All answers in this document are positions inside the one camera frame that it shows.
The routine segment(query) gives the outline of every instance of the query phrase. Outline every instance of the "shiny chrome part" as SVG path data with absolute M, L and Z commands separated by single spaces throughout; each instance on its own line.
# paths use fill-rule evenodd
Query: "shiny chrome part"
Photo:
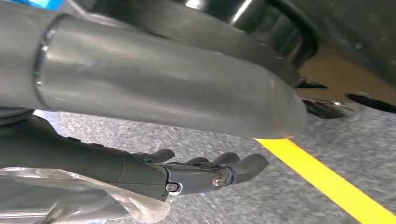
M 309 113 L 324 119 L 350 117 L 362 109 L 361 105 L 353 102 L 304 100 L 304 103 Z
M 226 181 L 221 176 L 218 176 L 218 177 L 214 178 L 214 180 L 213 180 L 213 186 L 216 188 L 224 187 L 225 184 L 226 184 Z
M 168 183 L 165 189 L 169 192 L 176 192 L 179 189 L 179 185 L 177 183 Z

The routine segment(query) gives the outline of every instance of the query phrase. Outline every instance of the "bolt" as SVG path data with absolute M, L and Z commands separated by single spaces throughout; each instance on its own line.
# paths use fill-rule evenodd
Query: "bolt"
M 221 176 L 215 177 L 213 180 L 213 186 L 215 186 L 216 188 L 224 187 L 225 184 L 226 181 Z
M 176 192 L 179 189 L 179 185 L 176 183 L 168 183 L 165 189 L 169 192 Z

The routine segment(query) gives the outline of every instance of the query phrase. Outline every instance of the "gray pavement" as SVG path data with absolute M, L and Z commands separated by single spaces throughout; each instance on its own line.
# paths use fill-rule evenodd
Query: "gray pavement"
M 163 224 L 351 224 L 344 210 L 252 139 L 94 116 L 57 113 L 60 132 L 129 152 L 170 148 L 176 160 L 223 152 L 261 153 L 270 166 L 254 180 L 221 191 L 170 197 Z M 396 212 L 396 116 L 367 109 L 349 119 L 310 116 L 293 141 Z

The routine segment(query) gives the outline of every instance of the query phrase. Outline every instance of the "blue object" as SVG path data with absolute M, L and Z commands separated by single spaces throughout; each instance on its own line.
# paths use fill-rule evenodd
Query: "blue object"
M 11 0 L 13 2 L 48 10 L 58 10 L 64 0 Z

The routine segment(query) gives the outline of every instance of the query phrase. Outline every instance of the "robotic finger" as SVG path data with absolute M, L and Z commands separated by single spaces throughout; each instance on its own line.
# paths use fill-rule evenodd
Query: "robotic finger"
M 251 154 L 240 160 L 235 153 L 224 153 L 213 162 L 197 157 L 186 163 L 168 163 L 161 166 L 168 174 L 166 190 L 171 195 L 188 195 L 215 191 L 249 181 L 268 164 L 267 159 L 260 154 Z

